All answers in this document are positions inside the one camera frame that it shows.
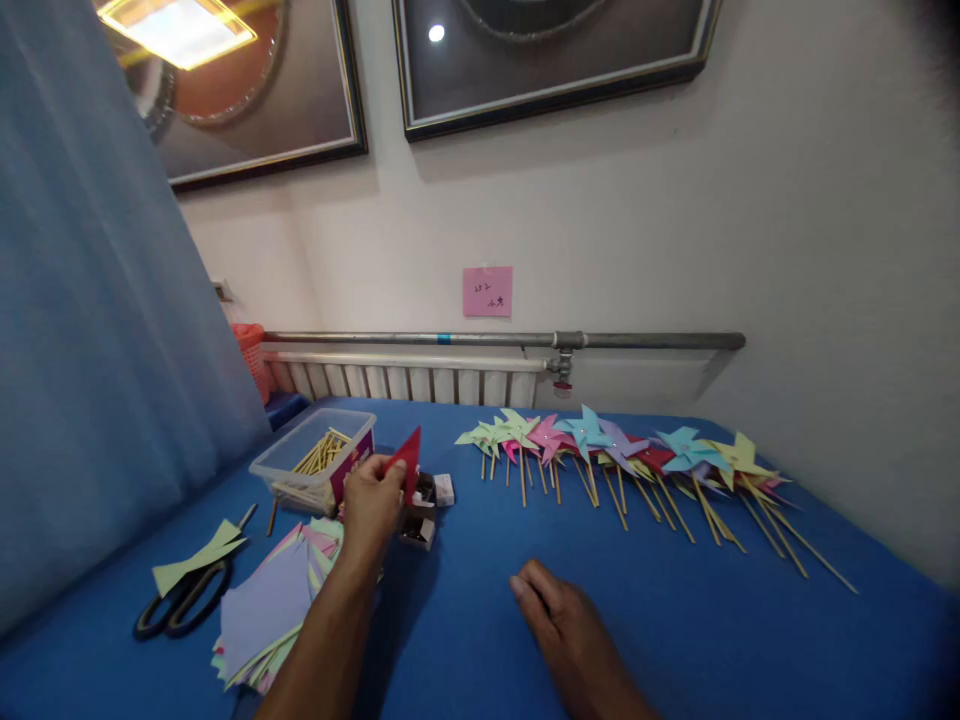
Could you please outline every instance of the framed picture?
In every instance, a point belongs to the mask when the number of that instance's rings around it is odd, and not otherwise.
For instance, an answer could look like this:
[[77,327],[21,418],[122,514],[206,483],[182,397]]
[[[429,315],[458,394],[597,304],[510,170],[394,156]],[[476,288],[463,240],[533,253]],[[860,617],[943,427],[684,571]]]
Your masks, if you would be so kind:
[[94,0],[174,190],[367,152],[346,0]]
[[720,0],[393,0],[407,140],[692,80],[719,9]]

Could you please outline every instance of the black scissors handle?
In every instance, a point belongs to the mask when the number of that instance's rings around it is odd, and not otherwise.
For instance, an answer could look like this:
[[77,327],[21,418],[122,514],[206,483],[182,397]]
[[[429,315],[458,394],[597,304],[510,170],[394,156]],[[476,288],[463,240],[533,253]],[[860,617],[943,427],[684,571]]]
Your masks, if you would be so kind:
[[[220,584],[214,591],[207,603],[194,614],[190,619],[184,620],[187,613],[193,608],[200,596],[206,591],[207,586],[213,579],[220,575]],[[160,618],[151,622],[153,614],[164,598],[156,595],[150,604],[140,614],[137,624],[133,628],[133,637],[136,640],[149,640],[160,633],[166,633],[169,637],[178,638],[188,635],[204,620],[210,617],[210,613],[220,603],[220,598],[230,587],[230,579],[233,576],[233,563],[229,558],[218,560],[212,565],[201,570],[196,570],[185,576],[177,585],[180,588],[174,598],[170,598],[170,605],[164,610]]]

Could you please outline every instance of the ceiling light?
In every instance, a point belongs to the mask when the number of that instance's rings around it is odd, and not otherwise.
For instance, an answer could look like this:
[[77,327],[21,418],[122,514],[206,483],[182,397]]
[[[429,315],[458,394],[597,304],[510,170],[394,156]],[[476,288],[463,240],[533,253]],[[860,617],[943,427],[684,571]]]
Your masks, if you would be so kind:
[[221,0],[113,0],[97,13],[114,30],[181,70],[257,39]]

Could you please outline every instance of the orange basket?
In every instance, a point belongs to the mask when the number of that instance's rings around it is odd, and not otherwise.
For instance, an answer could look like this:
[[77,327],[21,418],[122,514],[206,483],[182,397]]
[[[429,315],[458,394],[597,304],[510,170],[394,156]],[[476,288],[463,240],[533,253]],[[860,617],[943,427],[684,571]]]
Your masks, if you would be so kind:
[[233,323],[230,329],[233,330],[233,336],[237,338],[243,359],[247,363],[250,374],[253,375],[253,381],[257,384],[260,399],[266,405],[267,400],[270,399],[270,384],[267,382],[267,369],[263,364],[263,350],[260,345],[263,341],[263,325]]

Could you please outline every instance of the hand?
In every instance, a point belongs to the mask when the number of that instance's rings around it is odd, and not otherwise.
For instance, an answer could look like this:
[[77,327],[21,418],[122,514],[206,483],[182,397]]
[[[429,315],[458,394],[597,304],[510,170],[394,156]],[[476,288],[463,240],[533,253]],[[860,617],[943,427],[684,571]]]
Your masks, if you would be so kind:
[[403,480],[407,464],[400,460],[384,473],[390,458],[373,455],[344,482],[343,563],[364,569],[379,569],[380,561],[397,528],[403,503]]
[[510,589],[574,720],[653,720],[590,598],[529,560]]

